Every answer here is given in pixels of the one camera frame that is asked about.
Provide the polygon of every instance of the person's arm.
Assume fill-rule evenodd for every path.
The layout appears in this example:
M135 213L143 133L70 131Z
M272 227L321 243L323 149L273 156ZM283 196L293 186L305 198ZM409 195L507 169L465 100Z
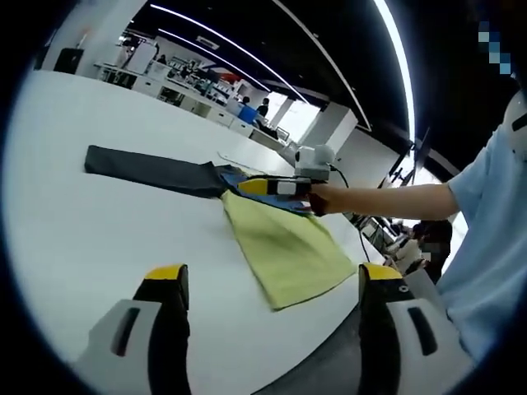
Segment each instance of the person's arm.
M353 212L363 216L438 221L462 211L469 223L481 200L498 133L494 133L475 161L447 184L382 189L315 184L310 195L313 212L318 216Z
M443 220L459 211L447 184L388 189L335 188L316 184L312 193L324 199L324 214L354 212L363 216Z

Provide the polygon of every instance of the ceiling light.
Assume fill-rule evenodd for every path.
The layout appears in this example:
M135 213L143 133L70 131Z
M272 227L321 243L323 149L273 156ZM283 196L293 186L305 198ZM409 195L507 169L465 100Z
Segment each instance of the ceiling light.
M284 11L297 25L304 31L305 35L309 37L309 39L313 42L313 44L316 46L316 48L319 49L319 51L324 55L326 60L329 62L333 70L337 73L338 77L340 78L340 81L344 84L347 91L349 92L350 96L353 98L353 101L355 101L355 105L357 106L359 112L361 113L362 117L364 118L364 124L366 125L366 129L368 132L371 132L370 128L370 122L368 121L368 118L366 117L366 114L364 113L364 110L361 107L361 104L359 103L359 100L356 98L355 94L353 93L353 89L350 87L349 82L347 82L346 77L343 75L343 73L338 68L336 62L329 56L328 51L324 48L324 46L320 43L318 40L319 35L315 32L310 31L306 25L302 23L298 17L291 12L289 8L283 5L282 2L279 0L273 0L273 2L277 5L278 8L280 8L282 11Z
M246 77L248 77L250 80L254 81L255 83L257 83L258 85L262 86L267 92L270 92L271 90L269 88L267 88L264 84L262 84L260 81L256 80L256 78L253 78L251 77L249 74L247 74L246 72L244 72L243 70L241 70L240 68L236 67L234 64L230 63L230 62L227 62L224 58L221 58L219 57L218 55L216 55L214 52L211 52L209 51L208 49L205 49L204 47L200 47L199 45L193 43L192 41L188 41L187 39L184 39L183 37L179 37L178 35L175 35L174 33L170 33L169 31L166 31L166 30L163 30L163 29L158 29L161 33L165 33L166 35L170 35L172 37L175 37L176 39L178 40L181 40L181 41L184 41L185 43L187 44L190 44L190 45L193 45L194 47L198 48L198 49L201 49L203 52L205 53L208 53L209 55L212 55L214 58L218 58L220 59L222 62L224 62L225 64L228 64L229 66L231 66L232 68L234 68L235 70L241 72L242 74L244 74Z
M248 50L246 49L243 49L241 48L237 43L235 43L234 41L232 41L231 39L228 39L227 37L225 37L224 35L218 33L217 31L211 29L210 27L208 26L205 26L203 23L199 23L198 21L195 21L194 19L191 19L189 18L188 16L185 16L185 15L182 15L182 14L179 14L178 12L174 12L174 11L171 11L167 8L164 8L164 7L159 7L155 4L151 4L150 7L152 8L155 8L156 10L160 10L160 11L164 11L164 12L168 12L169 14L172 14L172 15L175 15L175 16L178 16L179 18L182 18L182 19L185 19L186 21L189 21L189 22L192 22L194 23L195 25L197 26L200 26L202 28L204 28L206 31L209 31L211 33L213 33L214 35L217 35L218 37L220 37L221 39L224 39L227 43L235 46L236 48L238 48L241 52L245 53L246 55L250 56L253 60L255 60L256 62L258 62L259 64L261 64L262 66L264 66L269 72L271 72L276 78L278 78L280 81L282 81L284 84L287 85L287 87L289 89L291 89L293 92L295 92L298 97L300 97L303 101L305 101L307 104L309 104L309 102L307 101L307 99L299 92L297 91L289 82L287 82L282 76L280 76L277 72L275 72L271 67L269 67L267 64L265 64L264 62L262 62L260 59L256 58L251 52L249 52Z
M406 105L408 107L408 131L410 134L410 140L415 142L415 110L413 108L412 82L410 81L410 70L408 69L408 62L406 60L406 54L404 53L403 41L401 40L399 31L395 25L394 17L389 11L385 0L373 1L379 9L380 15L386 24L392 43L394 43L395 54L397 55L401 74L403 75L404 93L406 95Z

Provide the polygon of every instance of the white table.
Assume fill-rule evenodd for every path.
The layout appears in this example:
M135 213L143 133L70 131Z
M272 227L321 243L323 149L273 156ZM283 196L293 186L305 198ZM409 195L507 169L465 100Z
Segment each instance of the white table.
M274 313L222 203L83 173L90 144L291 174L276 152L148 96L58 72L32 72L18 99L3 166L7 246L25 301L50 345L75 360L88 331L144 275L189 265L188 372L199 395L248 395L305 359L357 303L357 276ZM356 263L358 233L322 222ZM370 257L382 257L368 244Z
M159 81L156 79L153 79L147 75L140 75L136 72L130 72L129 70L122 69L120 67L116 66L110 66L109 64L103 64L103 63L96 63L96 67L101 68L102 70L112 70L115 72L122 72L127 73L133 76L136 76L138 79L136 80L136 84L143 83L145 81L149 81L150 83L154 84L153 89L148 89L148 92L135 89L135 87L132 88L133 91L141 91L141 93L145 93L152 97L159 97L162 88L167 88L172 91L178 92L183 96L186 96L186 100L191 100L191 102L187 102L185 105L181 105L181 108L189 110L190 107L198 106L196 110L192 111L194 114L203 117L203 118L209 118L213 122L217 122L217 116L219 114L222 114L224 117L229 119L230 121L237 119L234 117L231 113L229 113L225 107L220 106L215 101L212 101L210 99L207 99L204 96L201 96L199 91L192 86L189 86L187 84L184 84L181 81L177 81L174 78L165 78L163 81ZM274 138L270 137L267 133L262 132L258 128L256 128L253 125L249 125L248 123L243 122L244 125L246 125L248 128L250 128L250 132L248 133L252 140L259 142L263 146L266 146L267 148L271 148L274 151L279 151L282 149L285 144L283 144L280 140L275 140Z

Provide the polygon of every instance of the white cabinet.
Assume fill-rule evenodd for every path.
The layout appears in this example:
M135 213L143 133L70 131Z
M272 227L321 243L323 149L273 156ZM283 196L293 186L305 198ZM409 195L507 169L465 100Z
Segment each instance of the white cabinet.
M196 105L194 109L192 110L192 112L195 113L196 115L199 115L202 118L206 118L210 110L211 110L210 105L206 105L205 103L202 103L201 101L196 100Z
M241 134L242 136L249 137L250 134L253 132L254 127L236 118L232 121L229 129L234 130L235 132Z
M157 97L161 92L161 88L162 85L158 81L153 81L145 77L138 77L132 86L132 91L137 91L151 97Z
M227 127L230 127L232 121L234 120L232 115L215 108L211 108L205 118Z
M168 76L169 71L170 67L166 66L165 64L159 62L152 62L152 65L148 70L148 76L152 80L163 82L166 76Z
M180 108L196 114L196 109L198 108L198 105L199 102L197 102L195 99L193 99L192 97L185 96L183 100L181 100Z
M241 110L244 108L244 105L241 104L239 101L237 101L236 99L229 99L227 101L227 105L225 107L225 109L231 113L232 115L234 115L235 117L237 117L238 115L240 115L240 112Z

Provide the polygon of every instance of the black cable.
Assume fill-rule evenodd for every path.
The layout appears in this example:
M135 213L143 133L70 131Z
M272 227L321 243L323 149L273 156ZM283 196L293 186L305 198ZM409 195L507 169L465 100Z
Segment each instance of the black cable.
M415 175L417 173L417 153L414 152L413 153L413 174L412 174L412 184L411 185L414 185L415 184Z
M344 183L346 184L346 188L349 188L349 184L347 183L346 177L344 177L343 172L340 171L339 169L337 169L337 168L336 168L335 166L333 166L333 165L330 165L329 167L330 167L331 171L336 171L336 172L338 172L338 173L340 174L340 176L342 177Z
M368 255L368 252L366 251L366 246L364 245L364 235L362 234L360 229L357 230L359 231L359 236L361 239L362 251L364 251L364 254L366 255L366 260L370 262L370 255Z
M375 232L373 232L372 239L375 241L377 239L377 234L379 233L379 230L382 228L382 225L377 221L377 227L375 228ZM380 250L384 251L385 248L385 236L382 235L382 241L380 245Z
M329 165L329 168L331 169L331 171L336 171L340 174L340 176L342 177L344 183L346 184L346 188L349 188L349 184L347 183L347 180L346 180L346 177L344 177L344 174L342 171L340 171L339 169L337 169L335 166L333 165ZM361 239L361 245L362 245L362 251L364 251L364 255L366 255L366 260L368 262L370 262L370 255L368 255L368 252L366 251L366 246L364 245L364 235L362 234L361 230L360 229L357 229L358 232L359 232L359 239Z

